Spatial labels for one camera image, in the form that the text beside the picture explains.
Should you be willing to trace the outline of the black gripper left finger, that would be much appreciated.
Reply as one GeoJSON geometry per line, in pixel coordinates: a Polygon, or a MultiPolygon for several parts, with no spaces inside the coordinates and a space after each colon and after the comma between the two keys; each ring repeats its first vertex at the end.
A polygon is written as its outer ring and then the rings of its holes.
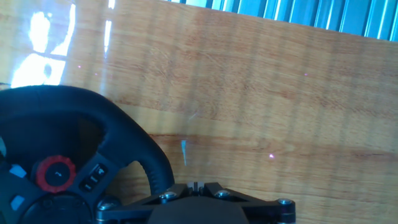
{"type": "Polygon", "coordinates": [[[122,205],[120,199],[113,195],[105,195],[96,206],[95,223],[147,223],[155,208],[184,197],[193,196],[196,189],[196,182],[175,184],[166,191],[151,195],[129,205],[122,205]]]}

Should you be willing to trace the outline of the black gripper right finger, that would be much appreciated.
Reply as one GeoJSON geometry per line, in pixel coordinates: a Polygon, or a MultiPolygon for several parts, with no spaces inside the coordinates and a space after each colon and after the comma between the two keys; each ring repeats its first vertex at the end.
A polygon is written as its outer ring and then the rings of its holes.
{"type": "Polygon", "coordinates": [[[288,198],[265,201],[235,190],[222,187],[217,182],[197,183],[197,195],[231,202],[244,213],[244,217],[252,223],[295,223],[295,202],[288,198]]]}

